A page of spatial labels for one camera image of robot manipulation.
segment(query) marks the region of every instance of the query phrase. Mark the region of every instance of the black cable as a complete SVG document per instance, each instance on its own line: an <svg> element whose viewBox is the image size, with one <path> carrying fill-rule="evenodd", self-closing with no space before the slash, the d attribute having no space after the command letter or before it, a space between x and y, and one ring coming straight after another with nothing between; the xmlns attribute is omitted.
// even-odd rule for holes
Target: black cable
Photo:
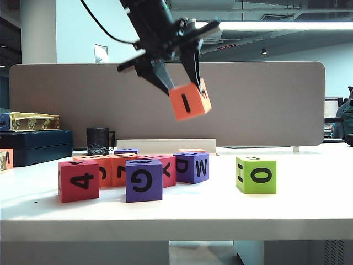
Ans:
<svg viewBox="0 0 353 265"><path fill-rule="evenodd" d="M81 3L83 4L83 6L85 7L85 9L87 10L87 12L90 14L90 16L93 18L93 20L100 26L100 28L104 31L104 33L106 35L108 35L109 37L111 37L113 40L119 41L121 43L127 43L127 44L134 44L130 41L126 41L126 40L120 40L117 39L116 37L112 36L108 31L106 31L106 29L102 26L102 24L99 23L99 21L97 20L97 18L95 18L95 16L93 15L93 13L89 10L88 6L86 5L86 3L84 2L84 0L80 0Z"/></svg>

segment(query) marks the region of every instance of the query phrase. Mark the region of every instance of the white table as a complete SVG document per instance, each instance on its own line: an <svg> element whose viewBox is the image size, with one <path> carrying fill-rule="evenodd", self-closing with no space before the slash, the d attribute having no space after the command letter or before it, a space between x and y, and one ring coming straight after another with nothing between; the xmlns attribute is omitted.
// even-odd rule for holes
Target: white table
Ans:
<svg viewBox="0 0 353 265"><path fill-rule="evenodd" d="M163 200L125 203L125 188L61 204L57 162L0 174L1 241L118 242L169 240L353 239L353 147L321 144L259 149L217 148L210 180L177 183ZM235 187L237 155L277 160L277 194Z"/></svg>

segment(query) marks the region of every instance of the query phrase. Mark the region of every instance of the ceiling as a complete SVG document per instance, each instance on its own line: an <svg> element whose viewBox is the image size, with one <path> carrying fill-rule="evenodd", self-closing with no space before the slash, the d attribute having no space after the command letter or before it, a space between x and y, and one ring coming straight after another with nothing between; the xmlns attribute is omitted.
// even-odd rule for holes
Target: ceiling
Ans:
<svg viewBox="0 0 353 265"><path fill-rule="evenodd" d="M167 0L175 19L180 17L210 21L352 21L353 0ZM234 50L241 51L234 60L253 60L250 51L266 42L273 49L290 46L299 49L299 43L311 40L306 48L353 41L350 32L326 31L236 31L223 30L204 38L201 60L225 61ZM219 49L230 45L230 48ZM21 63L20 0L0 1L0 75Z"/></svg>

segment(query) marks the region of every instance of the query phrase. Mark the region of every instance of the letter w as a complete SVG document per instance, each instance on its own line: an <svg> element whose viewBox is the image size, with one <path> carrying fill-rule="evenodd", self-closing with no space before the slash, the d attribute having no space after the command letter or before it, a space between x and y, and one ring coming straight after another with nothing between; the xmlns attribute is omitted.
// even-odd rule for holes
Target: letter w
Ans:
<svg viewBox="0 0 353 265"><path fill-rule="evenodd" d="M196 161L196 172L197 172L197 176L198 176L198 177L201 175L201 169L202 169L202 173L203 173L204 175L206 175L207 159L205 159L205 164L204 164L204 161L201 160L201 161L200 161L200 165L199 165L199 162Z"/></svg>

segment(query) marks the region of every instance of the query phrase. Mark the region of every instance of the mug handle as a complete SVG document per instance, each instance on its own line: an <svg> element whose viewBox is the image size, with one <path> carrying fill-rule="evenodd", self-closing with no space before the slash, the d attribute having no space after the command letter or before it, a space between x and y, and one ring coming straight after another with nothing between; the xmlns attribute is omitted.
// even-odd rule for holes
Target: mug handle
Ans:
<svg viewBox="0 0 353 265"><path fill-rule="evenodd" d="M114 149L114 145L115 145L115 132L110 131L109 133L112 134L111 142L110 142L110 146L112 146L112 147L111 148L108 147L108 151L112 151Z"/></svg>

